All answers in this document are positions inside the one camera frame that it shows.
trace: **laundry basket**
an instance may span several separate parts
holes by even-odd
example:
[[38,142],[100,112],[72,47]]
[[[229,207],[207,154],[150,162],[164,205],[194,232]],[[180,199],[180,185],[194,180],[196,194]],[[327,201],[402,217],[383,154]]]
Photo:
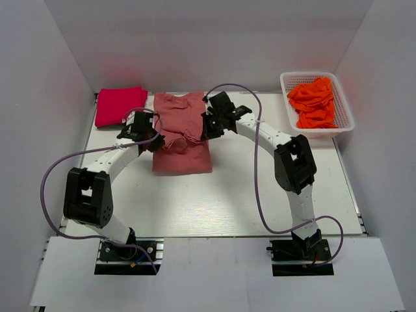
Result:
[[[331,79],[333,106],[335,107],[335,119],[333,123],[338,127],[334,129],[302,129],[296,126],[299,115],[289,103],[287,94],[300,83],[312,83],[317,77],[327,77]],[[341,86],[338,83],[336,76],[332,73],[325,73],[319,71],[294,71],[290,73],[283,73],[280,75],[281,89],[283,91],[283,98],[286,104],[287,115],[291,127],[299,134],[307,138],[328,138],[334,137],[339,133],[351,131],[354,128],[354,120],[348,107],[348,103],[344,97]]]

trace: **red folded cloth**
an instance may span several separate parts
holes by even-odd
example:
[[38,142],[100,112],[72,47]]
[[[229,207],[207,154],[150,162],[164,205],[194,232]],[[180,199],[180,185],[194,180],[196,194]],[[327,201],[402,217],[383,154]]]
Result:
[[203,92],[185,96],[155,94],[155,111],[163,121],[165,145],[153,153],[153,171],[173,174],[211,172],[208,141],[201,141]]
[[122,124],[124,114],[144,107],[148,91],[138,86],[124,89],[101,89],[98,94],[96,127]]
[[331,85],[331,79],[318,77],[312,83],[298,84],[287,94],[299,114],[298,128],[338,128],[333,124],[335,108]]

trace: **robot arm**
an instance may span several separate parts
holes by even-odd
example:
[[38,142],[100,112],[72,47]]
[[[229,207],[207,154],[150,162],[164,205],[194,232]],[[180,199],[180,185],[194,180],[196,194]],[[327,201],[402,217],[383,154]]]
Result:
[[[235,108],[225,92],[210,97],[209,102],[211,107],[202,114],[202,139],[221,137],[224,129],[228,129],[255,141],[257,117],[249,108]],[[289,199],[292,226],[314,220],[312,184],[317,167],[307,138],[302,135],[291,137],[261,122],[259,145],[274,158],[276,181]],[[292,239],[299,254],[305,255],[322,237],[317,223],[312,222],[292,231]]]
[[152,128],[153,114],[134,112],[117,136],[117,149],[107,151],[85,168],[68,172],[64,200],[64,216],[93,229],[98,234],[122,244],[135,244],[135,232],[113,215],[111,183],[118,174],[141,153],[159,149],[163,136],[146,145],[121,146],[143,142],[156,135]]
[[[209,99],[211,107],[202,114],[202,140],[221,137],[224,130],[255,141],[256,116],[244,106],[235,108],[225,92]],[[156,134],[153,115],[135,112],[118,135],[117,145],[145,141]],[[64,201],[64,216],[122,244],[135,244],[135,232],[122,224],[113,213],[111,183],[117,175],[143,151],[155,151],[163,146],[163,136],[151,144],[118,148],[106,152],[86,168],[72,168],[68,173]],[[276,180],[288,196],[293,226],[314,220],[312,184],[317,171],[306,137],[291,137],[261,122],[259,145],[274,158]],[[316,222],[292,231],[298,252],[305,255],[320,242]]]

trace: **cable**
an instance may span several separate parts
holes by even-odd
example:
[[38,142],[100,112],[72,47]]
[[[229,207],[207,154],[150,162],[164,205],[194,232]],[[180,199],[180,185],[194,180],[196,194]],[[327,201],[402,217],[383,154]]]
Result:
[[123,259],[123,260],[128,261],[128,260],[132,259],[132,258],[136,255],[136,253],[137,253],[137,250],[136,250],[136,249],[134,249],[134,250],[133,250],[133,254],[132,254],[130,257],[128,257],[128,258],[123,258],[123,257],[120,257],[120,259]]
[[[251,91],[249,88],[247,88],[246,86],[242,86],[241,84],[237,84],[237,83],[222,83],[219,84],[215,87],[213,87],[212,89],[210,89],[210,91],[208,91],[205,95],[206,98],[208,98],[208,95],[214,91],[215,89],[221,87],[221,86],[237,86],[239,88],[243,88],[245,90],[247,90],[249,93],[251,93],[251,95],[256,99],[257,103],[259,104],[259,114],[257,115],[257,125],[255,127],[255,140],[254,140],[254,193],[255,193],[255,200],[257,202],[257,208],[259,210],[259,215],[260,215],[260,219],[261,222],[263,223],[264,227],[266,228],[267,231],[269,231],[271,234],[275,234],[275,235],[281,235],[281,234],[286,234],[286,233],[290,233],[296,229],[302,228],[305,225],[312,223],[313,220],[306,220],[305,222],[302,222],[301,224],[298,224],[297,226],[291,227],[290,229],[285,229],[283,231],[274,231],[273,229],[271,229],[265,220],[265,216],[263,215],[263,210],[261,208],[261,202],[260,202],[260,195],[259,195],[259,178],[258,178],[258,153],[259,153],[259,130],[260,130],[260,123],[261,123],[261,114],[263,112],[263,106],[261,104],[261,101],[259,99],[259,97],[257,96],[257,94],[255,94],[253,91]],[[321,220],[321,219],[331,219],[333,220],[338,226],[339,226],[339,231],[341,233],[341,239],[339,241],[339,246],[337,251],[334,253],[334,255],[332,257],[330,257],[327,261],[323,262],[323,263],[319,263],[319,264],[315,264],[313,265],[314,267],[319,267],[322,265],[325,265],[327,263],[329,263],[330,261],[334,260],[335,257],[339,254],[339,252],[341,251],[341,248],[343,247],[343,242],[344,242],[344,230],[343,227],[341,225],[341,223],[335,219],[332,216],[319,216],[315,219],[315,221]]]
[[143,260],[143,259],[144,259],[144,256],[145,256],[145,255],[142,255],[142,257],[138,258],[138,259],[135,261],[135,264],[136,264],[136,265],[138,265],[138,264],[141,262],[141,260]]
[[[133,110],[142,110],[142,111],[148,111],[151,112],[153,114],[156,114],[153,110],[151,109],[145,109],[143,107],[139,107]],[[101,236],[101,235],[88,235],[88,236],[72,236],[72,235],[67,235],[61,231],[59,231],[59,229],[53,224],[53,221],[47,211],[46,208],[46,201],[45,201],[45,185],[46,185],[46,179],[49,176],[49,174],[51,173],[51,171],[58,165],[60,164],[62,161],[65,161],[66,159],[75,157],[75,156],[80,156],[80,155],[84,155],[84,154],[90,154],[90,153],[97,153],[99,151],[112,151],[112,150],[116,150],[118,148],[129,148],[131,146],[138,146],[138,145],[143,145],[143,144],[147,144],[150,142],[153,142],[154,140],[156,140],[156,138],[160,135],[160,133],[162,132],[163,129],[163,123],[162,120],[160,118],[158,118],[160,120],[161,126],[159,127],[159,130],[157,131],[157,134],[149,139],[149,140],[145,140],[142,142],[134,142],[134,143],[128,143],[128,144],[120,144],[120,145],[116,145],[116,146],[108,146],[106,148],[96,148],[96,149],[89,149],[86,151],[76,151],[75,153],[71,153],[68,154],[67,156],[63,156],[62,158],[58,159],[57,161],[55,161],[45,172],[44,177],[42,178],[42,182],[40,183],[40,205],[42,206],[42,212],[44,213],[46,222],[49,224],[49,226],[51,227],[51,229],[58,235],[58,236],[62,236],[66,239],[75,239],[75,240],[81,240],[81,239],[104,239],[108,242],[110,242],[111,244],[117,246],[117,247],[126,247],[126,248],[135,248],[138,251],[143,252],[144,255],[146,255],[146,257],[148,258],[149,262],[151,263],[155,273],[157,274],[157,269],[155,264],[153,263],[153,261],[151,260],[151,257],[149,256],[149,254],[145,251],[145,249],[143,249],[143,247],[137,246],[137,245],[133,245],[133,244],[119,244],[117,242],[111,241],[109,240],[107,237]]]
[[315,258],[312,261],[312,263],[308,264],[308,265],[303,265],[304,268],[310,268],[310,267],[314,267],[315,263],[318,261],[318,253],[315,254]]

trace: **white table surface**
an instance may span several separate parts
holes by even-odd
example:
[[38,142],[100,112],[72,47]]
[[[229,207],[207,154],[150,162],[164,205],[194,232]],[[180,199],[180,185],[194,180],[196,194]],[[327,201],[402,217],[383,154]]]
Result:
[[[52,237],[31,305],[47,312],[380,312],[403,303],[379,239],[347,237],[333,276],[272,276],[268,238],[167,238],[156,276],[95,276],[99,241]],[[329,238],[332,251],[339,238]]]
[[[246,105],[258,113],[249,94],[228,93],[236,106]],[[283,96],[259,94],[265,122],[291,133]],[[146,106],[152,108],[153,96]],[[121,127],[92,127],[87,149],[111,146]],[[332,139],[310,140],[317,165],[313,185],[315,216],[332,215],[351,235],[362,234],[353,200]],[[131,162],[112,184],[114,214],[136,231],[138,237],[270,236],[263,227],[254,196],[252,141],[235,133],[209,142],[213,161],[210,174],[160,175],[151,171],[152,154],[143,153]],[[88,165],[101,154],[88,154]],[[292,226],[286,193],[274,178],[273,158],[259,150],[259,189],[265,218],[273,229]],[[337,235],[334,222],[322,220],[324,235]],[[68,222],[66,233],[84,235],[92,230]]]

